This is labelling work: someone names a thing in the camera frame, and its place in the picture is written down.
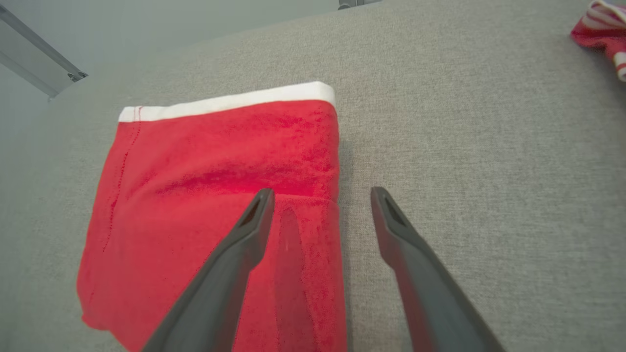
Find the red cloth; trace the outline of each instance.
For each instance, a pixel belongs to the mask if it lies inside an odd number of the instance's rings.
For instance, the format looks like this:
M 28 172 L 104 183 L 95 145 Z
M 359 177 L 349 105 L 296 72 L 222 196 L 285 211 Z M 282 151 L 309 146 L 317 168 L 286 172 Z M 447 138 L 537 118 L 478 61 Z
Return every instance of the red cloth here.
M 333 100 L 314 82 L 125 108 L 78 274 L 85 323 L 141 350 L 256 192 L 272 187 L 267 250 L 233 350 L 345 351 Z
M 572 30 L 576 43 L 588 48 L 604 49 L 615 64 L 617 77 L 626 81 L 626 8 L 593 1 L 587 13 Z

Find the gray fabric surface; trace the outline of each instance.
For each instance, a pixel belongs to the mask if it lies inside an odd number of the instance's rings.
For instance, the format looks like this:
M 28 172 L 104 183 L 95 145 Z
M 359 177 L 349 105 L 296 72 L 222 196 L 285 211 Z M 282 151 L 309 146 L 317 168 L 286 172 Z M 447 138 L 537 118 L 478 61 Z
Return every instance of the gray fabric surface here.
M 0 349 L 118 351 L 74 280 L 127 105 L 336 90 L 354 351 L 410 348 L 369 188 L 385 186 L 510 351 L 626 346 L 626 85 L 568 32 L 587 0 L 406 0 L 94 73 L 0 153 Z

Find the towel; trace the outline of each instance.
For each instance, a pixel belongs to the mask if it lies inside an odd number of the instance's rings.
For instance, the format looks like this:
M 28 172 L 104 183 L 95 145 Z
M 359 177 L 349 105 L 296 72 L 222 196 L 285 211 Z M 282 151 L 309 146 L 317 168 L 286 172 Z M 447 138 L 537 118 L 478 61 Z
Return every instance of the towel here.
M 78 273 L 83 321 L 139 351 L 254 195 L 275 191 L 234 351 L 345 351 L 339 129 L 320 82 L 120 114 Z
M 626 8 L 595 0 L 572 30 L 572 39 L 588 48 L 604 49 L 626 82 Z

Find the folded red fabric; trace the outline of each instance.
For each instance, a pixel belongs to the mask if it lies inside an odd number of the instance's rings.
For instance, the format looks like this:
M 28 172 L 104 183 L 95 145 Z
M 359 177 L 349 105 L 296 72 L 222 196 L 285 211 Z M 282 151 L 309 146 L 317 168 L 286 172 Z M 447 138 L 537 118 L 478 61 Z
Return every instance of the folded red fabric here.
M 604 49 L 615 64 L 617 77 L 626 81 L 626 8 L 595 0 L 572 30 L 576 43 Z
M 320 83 L 125 108 L 78 273 L 83 320 L 139 351 L 261 188 L 267 250 L 234 351 L 345 351 L 339 130 Z

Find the red and white striped cloth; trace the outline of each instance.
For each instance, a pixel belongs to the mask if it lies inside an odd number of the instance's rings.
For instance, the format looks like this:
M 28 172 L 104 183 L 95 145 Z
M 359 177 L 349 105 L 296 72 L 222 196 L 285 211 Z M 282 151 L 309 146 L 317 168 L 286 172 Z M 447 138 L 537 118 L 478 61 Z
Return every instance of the red and white striped cloth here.
M 572 30 L 576 43 L 588 48 L 604 49 L 613 60 L 617 77 L 626 82 L 626 7 L 602 0 L 589 4 L 587 13 Z

